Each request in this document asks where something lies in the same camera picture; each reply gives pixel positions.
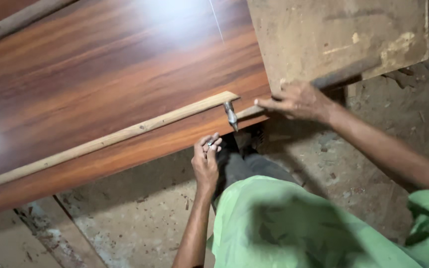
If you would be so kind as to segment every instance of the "man's right hand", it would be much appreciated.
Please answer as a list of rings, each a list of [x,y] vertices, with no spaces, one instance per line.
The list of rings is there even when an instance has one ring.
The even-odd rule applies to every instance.
[[[273,99],[255,100],[254,104],[268,111],[283,113],[289,119],[308,119],[328,123],[330,109],[336,104],[309,82],[283,83]]]

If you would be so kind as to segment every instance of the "dirty floor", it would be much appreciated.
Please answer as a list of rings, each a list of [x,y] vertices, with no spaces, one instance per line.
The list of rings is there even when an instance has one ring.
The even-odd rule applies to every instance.
[[[429,156],[429,60],[409,70],[412,75],[395,71],[355,84],[347,107]],[[411,223],[407,192],[364,155],[317,123],[271,119],[263,124],[261,153],[390,240],[404,242]],[[107,267],[169,267],[193,204],[192,156],[188,148],[57,196]],[[19,228],[18,220],[5,220],[0,230]],[[213,220],[211,212],[209,233]],[[51,266],[40,244],[24,243],[17,255],[21,264],[26,259]],[[214,265],[211,253],[207,263]]]

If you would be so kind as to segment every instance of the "hammer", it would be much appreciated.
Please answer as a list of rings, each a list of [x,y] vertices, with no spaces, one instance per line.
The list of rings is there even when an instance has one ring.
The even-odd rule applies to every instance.
[[[330,72],[325,76],[316,78],[310,83],[322,91],[339,88],[341,86],[346,86],[361,81],[363,72],[373,69],[380,64],[382,64],[380,57],[364,58],[343,68]],[[254,105],[242,110],[241,112],[235,113],[231,101],[223,103],[223,106],[226,114],[228,115],[228,122],[236,132],[238,131],[238,121],[250,118],[255,114],[264,112],[265,110],[262,107]]]

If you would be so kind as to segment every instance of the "hand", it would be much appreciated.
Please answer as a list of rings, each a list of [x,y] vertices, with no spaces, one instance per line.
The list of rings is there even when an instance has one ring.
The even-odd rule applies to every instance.
[[[220,143],[219,133],[215,133],[201,138],[194,145],[194,156],[191,159],[191,164],[196,176],[196,188],[204,193],[212,194],[216,189],[219,175],[216,152],[221,150]]]
[[[309,82],[292,81],[281,85],[281,92],[270,100],[255,100],[254,104],[268,111],[283,113],[289,119],[308,119],[328,122],[329,110],[335,102]]]

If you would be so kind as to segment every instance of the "forearm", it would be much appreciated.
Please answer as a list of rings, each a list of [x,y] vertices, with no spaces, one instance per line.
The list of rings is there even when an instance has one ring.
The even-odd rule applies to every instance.
[[[367,124],[339,105],[329,109],[326,123],[378,164],[420,188],[429,189],[429,159],[410,146]]]
[[[197,189],[190,217],[172,267],[202,267],[205,263],[206,232],[211,196],[212,194],[203,189]]]

